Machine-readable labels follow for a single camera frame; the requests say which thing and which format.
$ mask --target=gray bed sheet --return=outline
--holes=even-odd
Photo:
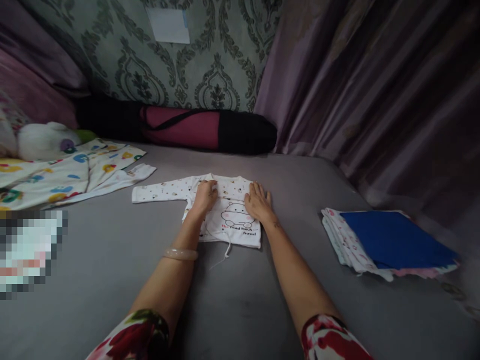
[[[339,264],[318,213],[368,204],[328,161],[246,157],[154,145],[137,164],[158,170],[141,184],[214,173],[257,180],[272,192],[286,232],[375,359],[478,359],[480,330],[438,282],[392,283]],[[126,315],[181,226],[184,201],[132,204],[132,187],[63,207],[68,236],[45,284],[0,304],[2,359],[84,359]],[[261,249],[199,246],[174,359],[301,359],[272,262]]]

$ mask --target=white plush toy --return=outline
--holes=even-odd
[[[18,156],[25,161],[64,158],[81,143],[75,131],[58,122],[28,124],[17,135]]]

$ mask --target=damask wallpaper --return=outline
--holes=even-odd
[[[283,0],[21,0],[92,90],[178,107],[254,109]],[[156,42],[145,7],[185,10],[190,44]]]

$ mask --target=white paper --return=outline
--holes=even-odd
[[[184,10],[146,7],[155,40],[162,43],[190,44]]]

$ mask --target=hand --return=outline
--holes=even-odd
[[[250,194],[245,194],[246,211],[262,224],[268,221],[277,221],[272,210],[272,196],[270,191],[264,192],[262,184],[258,182],[250,183]]]
[[[202,180],[202,182],[198,184],[195,202],[193,203],[191,210],[199,211],[203,214],[212,210],[219,196],[217,189],[213,188],[216,184],[217,182],[215,180]]]

